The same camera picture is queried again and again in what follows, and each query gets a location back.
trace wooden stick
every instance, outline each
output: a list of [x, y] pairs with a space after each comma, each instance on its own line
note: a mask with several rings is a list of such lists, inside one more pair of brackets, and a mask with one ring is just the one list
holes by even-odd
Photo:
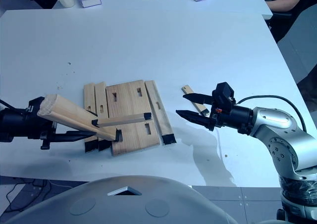
[[164, 105], [160, 99], [159, 92], [154, 80], [145, 81], [145, 86], [148, 91], [150, 102], [152, 104], [154, 114], [158, 120], [158, 126], [163, 138], [164, 144], [176, 143], [172, 127], [169, 123]]
[[[95, 97], [95, 84], [84, 85], [84, 108], [96, 114], [96, 97]], [[98, 140], [97, 136], [91, 136], [85, 139], [85, 143]]]
[[[184, 94], [192, 94], [194, 91], [189, 87], [189, 85], [185, 85], [182, 87], [182, 90]], [[209, 110], [205, 107], [205, 105], [202, 104], [196, 104], [192, 103], [195, 108], [199, 111], [199, 113], [203, 116], [208, 116], [209, 115]]]
[[142, 122], [142, 121], [146, 121], [150, 119], [151, 119], [150, 112], [126, 115], [126, 116], [120, 116], [120, 117], [103, 118], [103, 119], [99, 119], [98, 117], [97, 126], [99, 127], [117, 126], [117, 125], [129, 124], [129, 123], [138, 123], [138, 122]]
[[[98, 119], [109, 118], [107, 96], [106, 96], [106, 83], [101, 82], [95, 85], [95, 95], [96, 95], [96, 113]], [[112, 145], [111, 141], [104, 140], [103, 138], [98, 138], [98, 149], [102, 151], [109, 148]]]
[[95, 115], [58, 94], [46, 95], [37, 115], [77, 130], [96, 132], [96, 136], [105, 140], [115, 140], [115, 127], [98, 128], [93, 126], [91, 121], [98, 119]]

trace floor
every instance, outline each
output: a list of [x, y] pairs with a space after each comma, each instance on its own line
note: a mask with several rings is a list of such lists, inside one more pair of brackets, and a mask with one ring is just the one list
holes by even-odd
[[[298, 83], [317, 64], [317, 4], [301, 13], [278, 47]], [[317, 111], [311, 116], [317, 127]]]

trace silver robotic arm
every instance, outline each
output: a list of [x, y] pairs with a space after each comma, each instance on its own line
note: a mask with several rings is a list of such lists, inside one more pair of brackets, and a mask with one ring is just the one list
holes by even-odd
[[301, 130], [293, 116], [278, 109], [256, 107], [251, 110], [238, 106], [234, 92], [227, 83], [218, 84], [212, 96], [187, 94], [184, 98], [194, 103], [211, 105], [210, 117], [192, 111], [176, 111], [188, 121], [211, 131], [214, 127], [232, 127], [241, 134], [262, 141], [280, 176], [285, 219], [294, 223], [315, 223], [317, 140]]
[[255, 108], [253, 113], [250, 135], [261, 140], [272, 156], [286, 215], [317, 220], [316, 139], [302, 131], [284, 111]]
[[254, 108], [250, 136], [262, 141], [282, 177], [317, 180], [317, 141], [303, 132], [295, 119], [281, 110]]

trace wooden leg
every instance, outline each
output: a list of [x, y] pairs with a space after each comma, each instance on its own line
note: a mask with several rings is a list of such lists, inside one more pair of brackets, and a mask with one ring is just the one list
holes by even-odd
[[[84, 85], [84, 108], [87, 111], [96, 114], [96, 96], [95, 84], [90, 83]], [[91, 136], [85, 139], [85, 152], [89, 152], [98, 148], [98, 137]]]
[[97, 121], [98, 127], [105, 127], [105, 126], [118, 126], [130, 123], [138, 123], [146, 120], [150, 120], [152, 115], [150, 112], [133, 114], [133, 115], [126, 115], [120, 117], [112, 117], [112, 118], [103, 118]]
[[163, 138], [164, 144], [176, 143], [172, 127], [169, 123], [164, 105], [160, 99], [159, 92], [154, 80], [145, 81], [145, 86], [148, 91], [150, 102], [154, 110], [154, 114], [158, 120], [158, 126]]
[[[98, 119], [109, 118], [105, 82], [101, 82], [95, 85], [95, 95], [96, 95], [96, 113], [98, 115]], [[104, 140], [103, 138], [98, 139], [99, 151], [109, 148], [111, 144], [112, 144], [111, 141]]]

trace gray floor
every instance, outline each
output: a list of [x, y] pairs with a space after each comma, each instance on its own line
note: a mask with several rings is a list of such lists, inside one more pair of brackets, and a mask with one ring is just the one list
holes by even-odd
[[[301, 13], [278, 47], [298, 83], [317, 64], [317, 4]], [[311, 116], [317, 126], [317, 111]]]
[[[19, 178], [0, 177], [1, 184], [17, 183]], [[25, 182], [32, 182], [32, 179], [24, 179]], [[43, 200], [51, 198], [59, 193], [65, 192], [70, 187], [76, 187], [84, 182], [56, 181], [52, 183], [68, 187], [51, 185], [43, 180], [35, 180], [34, 183], [26, 184], [22, 191], [12, 201], [12, 209], [18, 209], [29, 204], [30, 208]], [[239, 224], [255, 224], [265, 220], [276, 219], [276, 211], [282, 208], [280, 201], [280, 188], [238, 188], [238, 187], [206, 187], [193, 186], [193, 188], [229, 213]], [[3, 213], [0, 223], [3, 223], [17, 215], [19, 212]]]

